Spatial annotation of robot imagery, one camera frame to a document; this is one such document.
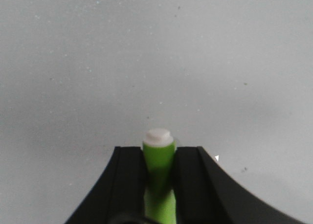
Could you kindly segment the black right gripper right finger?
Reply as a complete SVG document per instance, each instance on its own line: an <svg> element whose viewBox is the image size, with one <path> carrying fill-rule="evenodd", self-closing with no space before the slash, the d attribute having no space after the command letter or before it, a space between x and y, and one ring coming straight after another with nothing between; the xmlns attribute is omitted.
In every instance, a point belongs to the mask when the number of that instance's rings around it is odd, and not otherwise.
<svg viewBox="0 0 313 224"><path fill-rule="evenodd" d="M172 169L179 224L299 224L238 184L201 147L178 147Z"/></svg>

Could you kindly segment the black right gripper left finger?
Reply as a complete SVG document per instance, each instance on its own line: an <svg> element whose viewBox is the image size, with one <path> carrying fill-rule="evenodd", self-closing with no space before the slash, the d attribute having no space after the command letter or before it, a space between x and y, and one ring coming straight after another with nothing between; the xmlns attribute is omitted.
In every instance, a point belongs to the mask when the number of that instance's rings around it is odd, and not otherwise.
<svg viewBox="0 0 313 224"><path fill-rule="evenodd" d="M140 147L115 147L113 155L68 224L143 224L147 169Z"/></svg>

